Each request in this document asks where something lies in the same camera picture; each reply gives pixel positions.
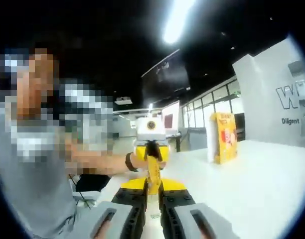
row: wrist band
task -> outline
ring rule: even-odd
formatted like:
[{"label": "wrist band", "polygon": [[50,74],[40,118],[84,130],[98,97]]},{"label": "wrist band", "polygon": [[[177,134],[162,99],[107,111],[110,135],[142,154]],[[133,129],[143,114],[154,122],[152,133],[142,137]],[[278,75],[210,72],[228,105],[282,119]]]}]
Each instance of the wrist band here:
[{"label": "wrist band", "polygon": [[134,168],[133,165],[132,165],[132,162],[131,162],[131,154],[132,154],[132,153],[128,153],[128,154],[126,155],[126,160],[125,160],[126,166],[128,167],[129,171],[138,172],[138,170],[137,170],[136,168]]}]

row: black ceiling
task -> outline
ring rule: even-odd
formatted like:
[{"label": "black ceiling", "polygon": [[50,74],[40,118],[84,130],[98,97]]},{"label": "black ceiling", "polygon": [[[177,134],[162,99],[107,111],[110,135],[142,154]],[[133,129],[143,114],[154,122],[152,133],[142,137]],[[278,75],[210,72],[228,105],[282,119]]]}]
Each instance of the black ceiling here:
[{"label": "black ceiling", "polygon": [[62,77],[83,78],[110,96],[130,96],[134,104],[118,109],[134,109],[142,107],[141,75],[178,48],[191,84],[179,98],[187,101],[233,76],[236,60],[289,33],[291,8],[284,1],[196,0],[180,41],[169,46],[162,33],[171,2],[1,3],[0,52],[56,35],[65,43],[59,57]]}]

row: white table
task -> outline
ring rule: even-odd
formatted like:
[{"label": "white table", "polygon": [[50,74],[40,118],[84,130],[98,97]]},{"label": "white table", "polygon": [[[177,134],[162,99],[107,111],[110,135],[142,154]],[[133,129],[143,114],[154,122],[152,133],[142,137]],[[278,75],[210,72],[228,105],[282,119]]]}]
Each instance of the white table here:
[{"label": "white table", "polygon": [[[240,238],[280,236],[305,199],[305,148],[243,141],[231,162],[217,165],[206,157],[206,149],[173,153],[161,176],[184,183],[195,202],[229,220]],[[121,183],[144,175],[114,176],[98,202],[111,201]],[[156,212],[156,203],[148,205],[143,239],[164,238],[160,219],[151,218]]]}]

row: person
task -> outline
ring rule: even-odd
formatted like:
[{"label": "person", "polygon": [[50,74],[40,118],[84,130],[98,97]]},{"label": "person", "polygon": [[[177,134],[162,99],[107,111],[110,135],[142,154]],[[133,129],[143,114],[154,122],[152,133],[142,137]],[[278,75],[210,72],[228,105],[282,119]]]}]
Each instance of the person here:
[{"label": "person", "polygon": [[28,68],[18,74],[16,96],[0,104],[0,187],[16,218],[37,239],[67,237],[87,213],[76,206],[67,170],[114,175],[147,167],[133,153],[86,150],[45,117],[41,105],[53,94],[58,67],[47,49],[35,48]]}]

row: ceiling light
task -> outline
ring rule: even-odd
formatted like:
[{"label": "ceiling light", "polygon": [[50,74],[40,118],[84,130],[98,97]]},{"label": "ceiling light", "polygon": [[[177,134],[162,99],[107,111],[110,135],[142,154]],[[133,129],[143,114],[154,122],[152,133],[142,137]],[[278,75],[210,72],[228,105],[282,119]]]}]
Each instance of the ceiling light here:
[{"label": "ceiling light", "polygon": [[163,39],[166,43],[175,43],[182,34],[189,9],[195,0],[175,0],[171,10]]}]

